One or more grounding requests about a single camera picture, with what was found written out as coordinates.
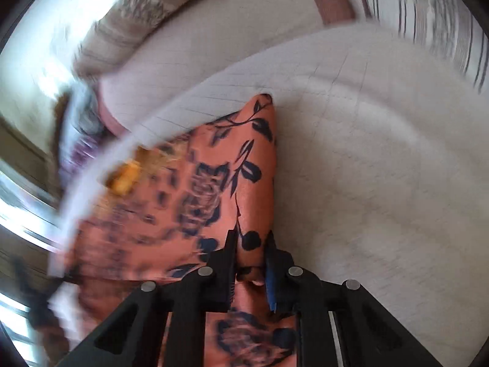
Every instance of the white bed sheet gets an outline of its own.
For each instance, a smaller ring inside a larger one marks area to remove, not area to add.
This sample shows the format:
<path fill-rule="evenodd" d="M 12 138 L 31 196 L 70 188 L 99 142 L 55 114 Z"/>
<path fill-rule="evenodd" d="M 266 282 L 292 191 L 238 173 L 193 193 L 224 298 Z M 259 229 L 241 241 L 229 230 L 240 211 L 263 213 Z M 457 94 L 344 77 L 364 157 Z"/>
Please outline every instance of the white bed sheet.
<path fill-rule="evenodd" d="M 444 366 L 468 365 L 489 334 L 489 105 L 448 63 L 370 23 L 253 55 L 134 126 L 69 193 L 64 246 L 138 143 L 260 92 L 277 109 L 278 245 L 321 279 L 358 279 Z"/>

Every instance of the pillow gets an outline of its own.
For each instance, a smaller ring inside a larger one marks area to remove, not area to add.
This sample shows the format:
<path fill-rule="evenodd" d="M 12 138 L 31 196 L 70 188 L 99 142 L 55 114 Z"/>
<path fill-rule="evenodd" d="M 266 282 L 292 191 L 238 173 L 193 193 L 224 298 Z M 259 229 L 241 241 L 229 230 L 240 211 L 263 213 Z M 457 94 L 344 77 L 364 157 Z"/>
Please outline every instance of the pillow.
<path fill-rule="evenodd" d="M 477 92 L 486 89 L 489 44 L 462 0 L 366 0 L 367 15 L 453 62 Z"/>
<path fill-rule="evenodd" d="M 73 63 L 74 72 L 87 78 L 114 70 L 163 19 L 187 1 L 119 0 L 82 41 Z"/>

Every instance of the folded cloth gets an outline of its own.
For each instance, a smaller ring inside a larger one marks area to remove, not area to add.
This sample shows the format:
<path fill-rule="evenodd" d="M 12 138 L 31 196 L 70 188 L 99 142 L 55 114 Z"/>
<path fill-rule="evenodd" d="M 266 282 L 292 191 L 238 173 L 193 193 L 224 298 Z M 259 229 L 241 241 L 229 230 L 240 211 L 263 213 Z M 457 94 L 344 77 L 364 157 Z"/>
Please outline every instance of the folded cloth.
<path fill-rule="evenodd" d="M 271 97 L 257 95 L 241 111 L 146 153 L 131 191 L 102 198 L 67 255 L 68 269 L 79 269 L 86 331 L 141 281 L 169 283 L 204 265 L 235 229 L 233 308 L 208 313 L 204 363 L 295 365 L 294 319 L 272 321 L 262 275 L 273 220 L 275 134 Z"/>

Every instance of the metal screw head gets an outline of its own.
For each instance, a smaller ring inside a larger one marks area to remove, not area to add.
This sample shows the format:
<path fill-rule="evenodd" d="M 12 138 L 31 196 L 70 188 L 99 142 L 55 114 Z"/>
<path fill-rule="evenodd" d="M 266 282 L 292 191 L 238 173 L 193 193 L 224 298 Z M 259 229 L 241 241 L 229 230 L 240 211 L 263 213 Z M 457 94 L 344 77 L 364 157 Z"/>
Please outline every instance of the metal screw head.
<path fill-rule="evenodd" d="M 197 272 L 199 276 L 211 276 L 213 270 L 210 266 L 202 266 Z"/>
<path fill-rule="evenodd" d="M 354 279 L 347 280 L 346 288 L 349 290 L 358 290 L 360 288 L 360 283 Z"/>
<path fill-rule="evenodd" d="M 156 288 L 156 283 L 154 281 L 145 281 L 141 284 L 141 290 L 145 293 L 150 293 Z"/>
<path fill-rule="evenodd" d="M 294 277 L 301 276 L 302 273 L 304 273 L 304 270 L 299 266 L 291 266 L 289 268 L 289 274 L 291 276 L 294 276 Z"/>

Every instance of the floral fabric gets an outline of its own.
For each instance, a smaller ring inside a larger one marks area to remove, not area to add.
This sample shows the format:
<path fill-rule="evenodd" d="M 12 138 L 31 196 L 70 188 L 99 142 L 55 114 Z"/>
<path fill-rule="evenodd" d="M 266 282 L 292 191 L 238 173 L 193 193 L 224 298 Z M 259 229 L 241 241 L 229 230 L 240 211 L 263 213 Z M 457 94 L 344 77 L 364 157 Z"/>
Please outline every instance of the floral fabric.
<path fill-rule="evenodd" d="M 176 281 L 205 264 L 236 229 L 233 309 L 208 313 L 204 363 L 295 364 L 293 318 L 271 320 L 262 275 L 273 219 L 275 128 L 270 95 L 257 95 L 241 111 L 154 148 L 128 195 L 102 198 L 67 256 L 81 276 L 86 330 L 141 281 Z"/>

